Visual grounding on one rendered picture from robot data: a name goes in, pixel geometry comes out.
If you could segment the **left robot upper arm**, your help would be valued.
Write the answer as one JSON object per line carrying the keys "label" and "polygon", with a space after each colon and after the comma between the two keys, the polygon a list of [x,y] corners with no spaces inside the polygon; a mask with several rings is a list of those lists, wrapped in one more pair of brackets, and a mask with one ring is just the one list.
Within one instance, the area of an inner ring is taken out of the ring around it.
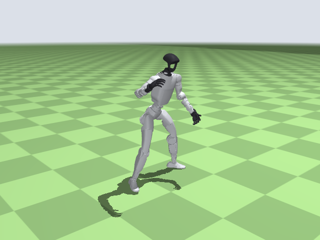
{"label": "left robot upper arm", "polygon": [[177,81],[175,84],[176,98],[178,100],[182,100],[186,97],[185,93],[182,92],[182,76],[180,74],[176,74],[176,76],[177,76]]}

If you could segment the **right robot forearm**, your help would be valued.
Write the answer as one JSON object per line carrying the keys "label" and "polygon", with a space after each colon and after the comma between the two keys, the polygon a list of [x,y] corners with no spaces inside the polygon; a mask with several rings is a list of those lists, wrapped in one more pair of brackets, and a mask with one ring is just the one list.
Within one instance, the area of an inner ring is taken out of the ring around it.
{"label": "right robot forearm", "polygon": [[144,88],[137,89],[134,93],[136,93],[137,96],[139,96],[139,97],[145,96],[148,93],[150,93],[150,92],[145,92],[145,89],[147,89],[147,85]]}

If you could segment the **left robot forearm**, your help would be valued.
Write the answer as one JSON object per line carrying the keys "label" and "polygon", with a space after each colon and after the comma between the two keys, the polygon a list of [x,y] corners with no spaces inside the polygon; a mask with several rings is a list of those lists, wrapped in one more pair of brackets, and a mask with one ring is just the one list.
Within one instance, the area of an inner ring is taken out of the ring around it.
{"label": "left robot forearm", "polygon": [[191,114],[192,112],[194,112],[193,106],[190,105],[190,103],[189,103],[189,101],[188,101],[188,99],[187,99],[186,96],[185,96],[185,98],[181,101],[181,103],[184,105],[184,107],[186,108],[186,110],[190,112],[190,114]]}

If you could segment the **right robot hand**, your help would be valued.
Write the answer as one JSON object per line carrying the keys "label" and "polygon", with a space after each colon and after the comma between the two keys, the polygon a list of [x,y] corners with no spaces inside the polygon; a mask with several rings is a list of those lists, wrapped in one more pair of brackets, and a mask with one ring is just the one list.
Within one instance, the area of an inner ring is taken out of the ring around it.
{"label": "right robot hand", "polygon": [[[158,78],[157,80],[153,81],[151,84],[148,84],[148,85],[147,85],[147,88],[146,88],[144,91],[145,91],[146,93],[148,93],[148,92],[152,91],[152,89],[153,89],[154,87],[156,87],[156,86],[159,86],[159,87],[162,88],[161,85],[164,85],[164,84],[161,83],[161,82],[165,83],[165,80],[162,79],[162,78]],[[159,84],[161,84],[161,85],[159,85]]]}

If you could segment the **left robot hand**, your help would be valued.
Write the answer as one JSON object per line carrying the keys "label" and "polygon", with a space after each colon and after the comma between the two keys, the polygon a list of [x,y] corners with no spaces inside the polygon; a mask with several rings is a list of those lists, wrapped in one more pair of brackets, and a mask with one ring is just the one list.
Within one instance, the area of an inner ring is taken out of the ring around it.
{"label": "left robot hand", "polygon": [[195,125],[195,124],[199,123],[199,121],[201,120],[200,117],[202,115],[198,114],[194,108],[193,108],[193,110],[194,110],[194,112],[192,112],[190,115],[192,116],[193,125]]}

